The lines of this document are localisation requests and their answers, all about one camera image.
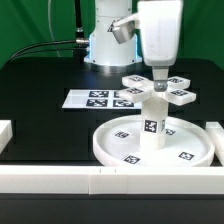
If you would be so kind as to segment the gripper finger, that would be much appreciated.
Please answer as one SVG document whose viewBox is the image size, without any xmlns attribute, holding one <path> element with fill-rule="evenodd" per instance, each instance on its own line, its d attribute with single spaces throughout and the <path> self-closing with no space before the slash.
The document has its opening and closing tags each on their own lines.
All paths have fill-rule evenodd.
<svg viewBox="0 0 224 224">
<path fill-rule="evenodd" d="M 156 92 L 165 92 L 168 88 L 168 67 L 153 67 L 153 83 Z"/>
</svg>

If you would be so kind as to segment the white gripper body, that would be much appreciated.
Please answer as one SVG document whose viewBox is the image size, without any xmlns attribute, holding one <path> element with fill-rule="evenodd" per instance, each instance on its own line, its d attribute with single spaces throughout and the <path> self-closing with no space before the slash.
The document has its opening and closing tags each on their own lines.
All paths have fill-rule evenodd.
<svg viewBox="0 0 224 224">
<path fill-rule="evenodd" d="M 148 0 L 137 4 L 144 62 L 165 67 L 175 63 L 183 0 Z"/>
</svg>

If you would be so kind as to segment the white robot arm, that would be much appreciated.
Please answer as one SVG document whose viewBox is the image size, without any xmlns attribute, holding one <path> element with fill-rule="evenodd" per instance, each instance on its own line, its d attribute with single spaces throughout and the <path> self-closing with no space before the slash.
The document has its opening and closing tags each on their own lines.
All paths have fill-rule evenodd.
<svg viewBox="0 0 224 224">
<path fill-rule="evenodd" d="M 95 29 L 85 63 L 118 73 L 141 62 L 152 68 L 154 89 L 168 87 L 177 57 L 183 0 L 95 0 Z"/>
</svg>

